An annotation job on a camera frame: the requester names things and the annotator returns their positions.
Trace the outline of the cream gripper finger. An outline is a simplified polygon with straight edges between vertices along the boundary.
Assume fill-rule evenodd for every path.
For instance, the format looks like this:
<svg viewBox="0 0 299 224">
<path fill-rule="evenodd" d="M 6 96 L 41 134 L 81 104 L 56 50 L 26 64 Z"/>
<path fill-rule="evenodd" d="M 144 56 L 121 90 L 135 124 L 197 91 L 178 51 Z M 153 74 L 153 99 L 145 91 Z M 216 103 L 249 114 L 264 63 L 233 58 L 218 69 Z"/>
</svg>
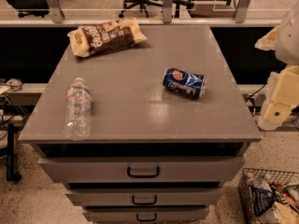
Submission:
<svg viewBox="0 0 299 224">
<path fill-rule="evenodd" d="M 273 131 L 299 106 L 299 66 L 288 64 L 280 73 L 272 72 L 267 88 L 258 126 Z"/>
<path fill-rule="evenodd" d="M 268 51 L 276 48 L 278 27 L 274 27 L 270 32 L 260 38 L 254 45 L 256 49 Z"/>
</svg>

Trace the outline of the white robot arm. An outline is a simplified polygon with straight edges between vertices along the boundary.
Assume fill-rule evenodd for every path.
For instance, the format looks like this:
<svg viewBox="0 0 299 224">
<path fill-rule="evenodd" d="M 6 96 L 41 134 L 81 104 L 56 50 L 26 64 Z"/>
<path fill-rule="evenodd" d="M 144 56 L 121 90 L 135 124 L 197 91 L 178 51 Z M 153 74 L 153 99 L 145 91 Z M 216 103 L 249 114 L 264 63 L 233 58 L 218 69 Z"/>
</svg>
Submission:
<svg viewBox="0 0 299 224">
<path fill-rule="evenodd" d="M 273 50 L 286 67 L 272 72 L 267 80 L 268 92 L 258 119 L 258 126 L 273 131 L 299 106 L 299 2 L 284 16 L 280 25 L 260 38 L 256 49 Z"/>
</svg>

